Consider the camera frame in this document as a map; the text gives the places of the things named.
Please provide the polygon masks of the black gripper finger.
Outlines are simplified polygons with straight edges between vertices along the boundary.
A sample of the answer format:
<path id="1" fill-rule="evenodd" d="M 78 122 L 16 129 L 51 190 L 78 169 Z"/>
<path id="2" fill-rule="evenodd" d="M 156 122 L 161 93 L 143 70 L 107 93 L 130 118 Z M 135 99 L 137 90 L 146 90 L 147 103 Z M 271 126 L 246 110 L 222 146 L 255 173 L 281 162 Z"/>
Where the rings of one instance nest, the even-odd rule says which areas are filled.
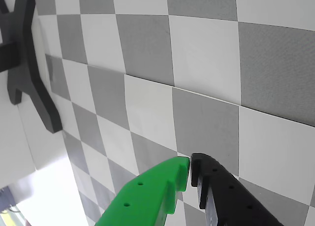
<path id="1" fill-rule="evenodd" d="M 197 188 L 199 208 L 208 226 L 281 226 L 225 167 L 213 157 L 193 153 L 191 186 Z"/>

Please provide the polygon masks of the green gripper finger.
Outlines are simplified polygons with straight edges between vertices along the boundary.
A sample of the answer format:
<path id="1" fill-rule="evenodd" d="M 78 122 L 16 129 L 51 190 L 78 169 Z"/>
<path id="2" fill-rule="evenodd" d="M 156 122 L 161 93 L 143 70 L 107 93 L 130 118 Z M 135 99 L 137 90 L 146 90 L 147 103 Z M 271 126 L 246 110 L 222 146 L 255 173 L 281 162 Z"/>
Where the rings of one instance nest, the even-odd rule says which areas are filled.
<path id="1" fill-rule="evenodd" d="M 189 168 L 188 157 L 173 157 L 140 174 L 122 187 L 96 225 L 164 225 L 175 212 L 177 193 L 187 188 Z"/>

